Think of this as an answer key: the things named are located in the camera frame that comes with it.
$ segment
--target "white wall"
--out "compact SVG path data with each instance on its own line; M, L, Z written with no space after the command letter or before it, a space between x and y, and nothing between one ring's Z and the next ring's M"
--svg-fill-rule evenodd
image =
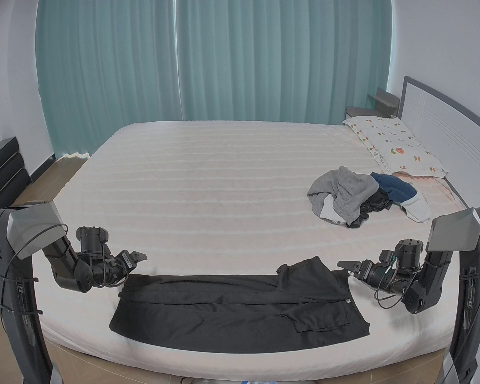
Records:
M0 140L16 136L32 174L53 154L35 62L38 0L0 0Z
M479 0L393 0L388 90L408 75L480 115L479 17Z

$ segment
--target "bed sheet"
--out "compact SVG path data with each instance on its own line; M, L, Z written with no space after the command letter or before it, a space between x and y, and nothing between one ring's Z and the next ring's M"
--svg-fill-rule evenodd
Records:
M426 242L430 223L397 206L374 212L359 229L329 224L312 213L306 193L330 169L370 173L379 166L351 129L297 123L190 121L133 124L117 131L55 198L69 238L100 226L112 253L148 255L136 273L150 275L273 274L318 255L378 260L404 238ZM408 178L433 216L462 209L442 181ZM349 280L370 335L309 350L235 355L168 349L111 332L121 288L87 294L60 289L42 255L34 258L44 335L52 342L152 371L227 380L294 381L361 372L444 348L458 295L458 257L439 303L417 315L401 304L381 309L373 291Z

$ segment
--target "white headboard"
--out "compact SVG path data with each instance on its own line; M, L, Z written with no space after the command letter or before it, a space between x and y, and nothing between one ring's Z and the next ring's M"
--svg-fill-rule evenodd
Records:
M468 207L480 207L480 117L405 76L398 117L448 170L446 180Z

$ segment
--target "teal curtain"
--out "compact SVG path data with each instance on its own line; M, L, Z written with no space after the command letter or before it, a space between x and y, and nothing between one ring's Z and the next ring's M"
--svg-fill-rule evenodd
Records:
M178 0L185 120L341 124L386 88L387 0Z
M173 0L40 0L38 88L55 154L135 122L181 120Z
M39 0L57 155L155 120L340 124L385 88L390 0Z

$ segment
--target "gray headboard frame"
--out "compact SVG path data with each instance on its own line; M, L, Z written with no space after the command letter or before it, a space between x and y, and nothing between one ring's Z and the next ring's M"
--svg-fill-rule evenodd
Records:
M415 87L427 92L428 94L436 97L437 99L443 101L444 103L448 104L452 108L456 109L458 112L463 114L465 117L468 119L472 120L475 124L480 126L480 117L473 113L470 109L465 108L463 105L460 103L456 102L452 98L448 97L447 95L444 95L443 93L437 91L436 89L433 89L432 87L429 87L428 85L419 82L418 80L412 79L410 76L405 76L403 79L403 90L402 90L402 98L400 100L400 108L398 111L398 117L401 119L402 118L402 113L403 113L403 106L405 103L405 94L407 90L407 84L412 84ZM456 191L454 186L448 181L448 175L445 177L445 181L448 183L450 188L457 194L457 196L460 198L462 203L466 206L469 207L468 204L465 203L465 201L462 199L462 196Z

